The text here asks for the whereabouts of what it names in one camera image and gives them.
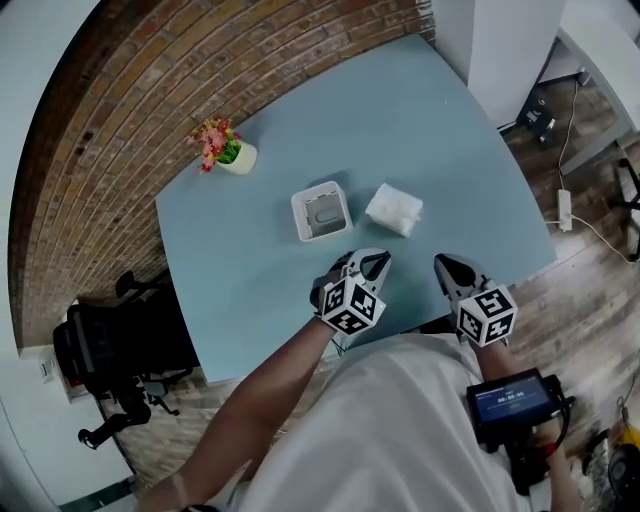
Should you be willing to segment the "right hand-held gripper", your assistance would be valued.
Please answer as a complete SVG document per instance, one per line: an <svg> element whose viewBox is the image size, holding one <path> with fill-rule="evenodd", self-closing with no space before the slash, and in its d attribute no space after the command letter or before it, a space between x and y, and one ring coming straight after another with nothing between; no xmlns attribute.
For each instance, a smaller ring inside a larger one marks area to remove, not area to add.
<svg viewBox="0 0 640 512"><path fill-rule="evenodd" d="M443 294L454 301L458 288L482 288L487 282L484 269L466 257L439 253L434 271ZM456 312L456 333L478 347L509 336L518 307L505 285L491 284L487 290L460 300Z"/></svg>

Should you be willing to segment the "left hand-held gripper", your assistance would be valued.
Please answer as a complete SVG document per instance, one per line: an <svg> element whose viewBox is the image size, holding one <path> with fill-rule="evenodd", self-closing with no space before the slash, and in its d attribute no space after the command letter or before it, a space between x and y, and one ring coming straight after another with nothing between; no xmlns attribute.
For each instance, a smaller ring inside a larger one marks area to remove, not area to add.
<svg viewBox="0 0 640 512"><path fill-rule="evenodd" d="M336 260L311 288L316 315L346 337L374 327L386 309L379 293L391 267L391 254L379 248L357 249Z"/></svg>

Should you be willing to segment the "white cloth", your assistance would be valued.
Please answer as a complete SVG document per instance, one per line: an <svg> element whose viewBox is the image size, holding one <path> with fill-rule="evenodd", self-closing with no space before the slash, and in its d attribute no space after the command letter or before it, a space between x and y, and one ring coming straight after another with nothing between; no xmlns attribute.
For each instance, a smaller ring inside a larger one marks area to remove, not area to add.
<svg viewBox="0 0 640 512"><path fill-rule="evenodd" d="M409 238L422 209L421 199L383 183L368 203L365 214L374 223Z"/></svg>

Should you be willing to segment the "white square container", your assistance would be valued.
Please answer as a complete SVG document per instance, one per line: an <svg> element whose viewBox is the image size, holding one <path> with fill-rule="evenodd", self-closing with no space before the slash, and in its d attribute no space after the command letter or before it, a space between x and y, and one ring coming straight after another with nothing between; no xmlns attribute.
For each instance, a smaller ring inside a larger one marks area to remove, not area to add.
<svg viewBox="0 0 640 512"><path fill-rule="evenodd" d="M291 206L301 242L334 237L353 228L346 195L335 181L295 193Z"/></svg>

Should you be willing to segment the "person's right forearm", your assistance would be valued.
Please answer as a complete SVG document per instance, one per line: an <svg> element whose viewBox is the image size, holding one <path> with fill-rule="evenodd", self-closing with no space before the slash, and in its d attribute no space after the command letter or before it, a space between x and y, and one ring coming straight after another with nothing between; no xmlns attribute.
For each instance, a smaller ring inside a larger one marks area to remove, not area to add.
<svg viewBox="0 0 640 512"><path fill-rule="evenodd" d="M508 377L525 370L525 367L513 357L509 349L501 342L481 348L472 344L472 349L476 354L485 381ZM549 420L535 429L533 443L536 446L550 444L558 439L560 433L561 428L558 420ZM582 512L583 501L579 489L572 479L564 447L559 445L554 453L546 458L546 463L549 467L551 512Z"/></svg>

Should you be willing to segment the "person's left forearm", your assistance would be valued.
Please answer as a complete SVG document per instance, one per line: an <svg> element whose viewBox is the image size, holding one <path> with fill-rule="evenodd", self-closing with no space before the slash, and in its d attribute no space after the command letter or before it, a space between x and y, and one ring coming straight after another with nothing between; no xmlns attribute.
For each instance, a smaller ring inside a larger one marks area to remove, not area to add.
<svg viewBox="0 0 640 512"><path fill-rule="evenodd" d="M311 318L234 389L191 456L141 498L138 512L204 504L239 472L256 472L294 411L335 330Z"/></svg>

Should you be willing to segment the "white power strip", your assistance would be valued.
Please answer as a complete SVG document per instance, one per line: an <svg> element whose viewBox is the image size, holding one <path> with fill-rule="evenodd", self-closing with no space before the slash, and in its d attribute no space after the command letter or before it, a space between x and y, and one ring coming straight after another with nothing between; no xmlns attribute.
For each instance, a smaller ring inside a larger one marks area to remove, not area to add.
<svg viewBox="0 0 640 512"><path fill-rule="evenodd" d="M559 229L563 232L571 231L573 227L571 193L564 188L557 191L557 212Z"/></svg>

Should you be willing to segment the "black wrist-mounted display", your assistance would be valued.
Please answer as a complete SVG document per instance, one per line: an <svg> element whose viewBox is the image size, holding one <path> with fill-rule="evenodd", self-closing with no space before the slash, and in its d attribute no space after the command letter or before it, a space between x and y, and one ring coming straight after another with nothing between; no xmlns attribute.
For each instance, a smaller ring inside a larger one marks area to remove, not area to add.
<svg viewBox="0 0 640 512"><path fill-rule="evenodd" d="M559 447L576 402L564 394L557 376L543 376L536 368L470 386L466 397L477 441L492 447L525 443L534 428L560 416L554 442Z"/></svg>

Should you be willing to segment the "person's white shirt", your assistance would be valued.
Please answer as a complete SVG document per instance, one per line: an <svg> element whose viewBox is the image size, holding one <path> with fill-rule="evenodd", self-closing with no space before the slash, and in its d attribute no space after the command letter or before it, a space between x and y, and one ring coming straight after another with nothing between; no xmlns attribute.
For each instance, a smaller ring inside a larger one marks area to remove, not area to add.
<svg viewBox="0 0 640 512"><path fill-rule="evenodd" d="M350 350L254 477L219 512L546 512L548 482L520 495L503 452L477 442L466 390L481 380L452 335L398 335Z"/></svg>

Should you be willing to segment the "flowers in cream pot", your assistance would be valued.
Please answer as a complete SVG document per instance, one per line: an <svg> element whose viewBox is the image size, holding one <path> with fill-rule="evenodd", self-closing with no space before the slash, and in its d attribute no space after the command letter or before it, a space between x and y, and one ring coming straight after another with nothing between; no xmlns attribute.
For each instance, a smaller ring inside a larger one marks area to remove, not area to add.
<svg viewBox="0 0 640 512"><path fill-rule="evenodd" d="M215 166L234 175L249 173L257 160L257 149L235 132L229 119L210 118L194 129L187 143L198 148L200 172L210 173Z"/></svg>

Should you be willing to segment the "black round device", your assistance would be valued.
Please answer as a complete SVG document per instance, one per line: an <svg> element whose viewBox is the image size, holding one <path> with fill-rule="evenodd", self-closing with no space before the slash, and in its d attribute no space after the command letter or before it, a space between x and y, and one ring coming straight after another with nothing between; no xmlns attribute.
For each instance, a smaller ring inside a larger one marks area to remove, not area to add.
<svg viewBox="0 0 640 512"><path fill-rule="evenodd" d="M619 500L640 500L640 449L629 443L616 448L609 461L608 478Z"/></svg>

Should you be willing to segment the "black padded office chair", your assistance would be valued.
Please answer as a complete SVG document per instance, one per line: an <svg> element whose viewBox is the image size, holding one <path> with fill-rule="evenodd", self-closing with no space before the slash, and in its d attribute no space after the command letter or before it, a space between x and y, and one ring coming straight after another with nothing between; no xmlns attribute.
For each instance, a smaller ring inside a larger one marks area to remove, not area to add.
<svg viewBox="0 0 640 512"><path fill-rule="evenodd" d="M115 291L120 304L72 305L53 331L62 375L122 408L97 429L78 432L79 442L92 450L128 427L148 423L151 406L178 416L164 397L200 365L169 271L149 282L127 271Z"/></svg>

